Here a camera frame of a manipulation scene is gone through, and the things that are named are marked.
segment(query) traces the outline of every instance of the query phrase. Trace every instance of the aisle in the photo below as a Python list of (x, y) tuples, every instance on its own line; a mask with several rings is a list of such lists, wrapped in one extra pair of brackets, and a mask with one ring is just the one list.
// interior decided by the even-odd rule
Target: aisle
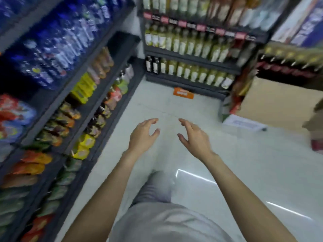
[(269, 128), (252, 133), (224, 126), (217, 119), (220, 101), (200, 95), (193, 100), (172, 95), (172, 89), (142, 81), (115, 128), (107, 146), (68, 215), (56, 242), (62, 240), (77, 214), (111, 172), (135, 126), (158, 117), (161, 133), (155, 145), (136, 163), (117, 219), (128, 209), (152, 169), (177, 174), (173, 203), (195, 210), (226, 230), (236, 242), (245, 241), (211, 174), (179, 142), (184, 134), (178, 118), (198, 124), (235, 174), (263, 200), (294, 234), (298, 242), (323, 237), (322, 155), (308, 140)]

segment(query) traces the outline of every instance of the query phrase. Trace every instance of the finger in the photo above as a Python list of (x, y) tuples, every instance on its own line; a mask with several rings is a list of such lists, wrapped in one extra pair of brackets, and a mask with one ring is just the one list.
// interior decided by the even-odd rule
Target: finger
[(145, 121), (144, 125), (150, 127), (151, 124), (156, 124), (158, 120), (159, 120), (158, 118), (149, 119), (149, 120)]
[(158, 138), (159, 134), (160, 134), (160, 129), (159, 129), (159, 128), (157, 128), (157, 129), (154, 131), (154, 133), (151, 135), (151, 137), (154, 139), (154, 141)]
[(177, 134), (178, 138), (180, 139), (180, 142), (185, 146), (185, 148), (188, 149), (188, 141), (184, 138), (184, 136), (180, 133)]
[(187, 131), (187, 135), (192, 132), (192, 126), (191, 126), (191, 123), (188, 120), (185, 120), (185, 119), (182, 119), (182, 118), (179, 118), (178, 120), (180, 121), (180, 123), (182, 123), (182, 126), (185, 126), (186, 131)]

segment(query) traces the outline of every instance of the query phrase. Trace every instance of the person's left hand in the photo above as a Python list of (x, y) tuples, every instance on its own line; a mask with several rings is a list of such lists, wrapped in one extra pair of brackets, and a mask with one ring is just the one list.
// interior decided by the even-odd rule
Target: person's left hand
[(149, 135), (149, 129), (151, 124), (156, 124), (157, 122), (158, 118), (154, 118), (138, 124), (130, 135), (128, 148), (130, 152), (139, 157), (154, 144), (160, 134), (160, 129), (157, 128), (151, 136)]

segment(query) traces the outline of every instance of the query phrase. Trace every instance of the gray pants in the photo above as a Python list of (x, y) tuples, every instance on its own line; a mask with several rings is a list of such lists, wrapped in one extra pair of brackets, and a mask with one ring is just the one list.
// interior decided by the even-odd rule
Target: gray pants
[(172, 182), (163, 171), (149, 175), (147, 182), (133, 199), (130, 207), (143, 202), (170, 203), (172, 199)]

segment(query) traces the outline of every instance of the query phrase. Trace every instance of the person's right hand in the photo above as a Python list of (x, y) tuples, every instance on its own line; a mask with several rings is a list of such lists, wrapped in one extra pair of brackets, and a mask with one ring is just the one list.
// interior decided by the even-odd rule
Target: person's right hand
[(182, 144), (187, 150), (203, 163), (216, 154), (211, 149), (209, 136), (202, 131), (197, 125), (185, 119), (178, 119), (182, 126), (185, 126), (188, 140), (182, 134), (177, 134)]

